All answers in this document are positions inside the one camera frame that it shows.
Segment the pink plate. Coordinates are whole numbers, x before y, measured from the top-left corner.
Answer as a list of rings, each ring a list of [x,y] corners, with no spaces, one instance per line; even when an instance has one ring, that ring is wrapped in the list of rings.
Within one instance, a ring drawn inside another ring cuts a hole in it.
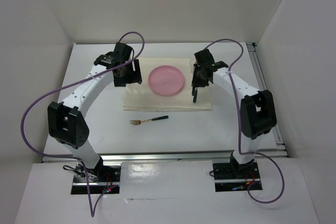
[[[172,96],[184,87],[185,77],[176,67],[163,65],[153,69],[148,77],[148,84],[154,93]]]

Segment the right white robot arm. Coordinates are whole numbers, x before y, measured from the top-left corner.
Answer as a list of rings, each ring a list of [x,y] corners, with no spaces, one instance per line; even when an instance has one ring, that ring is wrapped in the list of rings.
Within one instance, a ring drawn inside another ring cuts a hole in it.
[[[228,92],[238,106],[238,145],[230,155],[229,172],[240,178],[252,166],[263,135],[277,124],[272,93],[249,85],[226,63],[216,62],[208,49],[196,52],[194,56],[193,103],[197,101],[198,89],[213,83]]]

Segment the cream cloth placemat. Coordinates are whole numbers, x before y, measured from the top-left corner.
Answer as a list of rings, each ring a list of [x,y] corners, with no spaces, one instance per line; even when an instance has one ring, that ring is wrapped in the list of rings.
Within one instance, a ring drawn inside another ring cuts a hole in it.
[[[201,88],[197,93],[197,101],[193,103],[192,76],[190,58],[140,57],[142,75],[141,84],[127,85],[123,99],[125,111],[211,111],[212,96],[209,87]],[[151,91],[148,84],[150,72],[156,67],[168,65],[178,68],[185,77],[184,87],[175,95],[162,96]]]

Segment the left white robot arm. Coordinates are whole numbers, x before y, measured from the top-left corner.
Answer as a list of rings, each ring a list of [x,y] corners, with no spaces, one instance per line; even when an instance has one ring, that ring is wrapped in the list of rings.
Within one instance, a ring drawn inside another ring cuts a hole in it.
[[[100,55],[94,61],[86,82],[77,86],[61,102],[52,102],[47,109],[49,135],[83,161],[85,176],[93,182],[105,179],[113,170],[104,166],[102,157],[89,143],[85,117],[95,99],[109,84],[113,83],[116,87],[141,84],[139,60],[127,63],[133,53],[132,47],[117,42],[113,51]]]

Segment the clear plastic cup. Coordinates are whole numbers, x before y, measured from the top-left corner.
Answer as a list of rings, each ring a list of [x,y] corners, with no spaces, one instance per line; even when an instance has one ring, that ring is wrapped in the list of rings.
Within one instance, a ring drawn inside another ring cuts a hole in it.
[[[190,73],[193,74],[194,73],[194,64],[195,64],[195,60],[190,60]]]

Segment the gold spoon green handle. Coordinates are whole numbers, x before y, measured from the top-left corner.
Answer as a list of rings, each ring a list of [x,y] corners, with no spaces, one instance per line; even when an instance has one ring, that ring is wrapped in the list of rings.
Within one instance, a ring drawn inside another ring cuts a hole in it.
[[[198,91],[197,91],[197,87],[195,88],[195,95],[193,96],[193,103],[196,103],[196,101],[197,101],[197,93],[198,93]]]

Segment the gold fork green handle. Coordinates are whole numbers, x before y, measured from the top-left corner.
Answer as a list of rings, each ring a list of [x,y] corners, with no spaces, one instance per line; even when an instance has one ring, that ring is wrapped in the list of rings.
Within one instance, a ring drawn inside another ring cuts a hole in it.
[[[140,125],[142,123],[165,120],[165,119],[168,119],[168,118],[169,118],[168,115],[164,115],[164,116],[159,116],[159,117],[151,118],[151,119],[147,119],[147,120],[130,120],[130,124],[131,125]]]

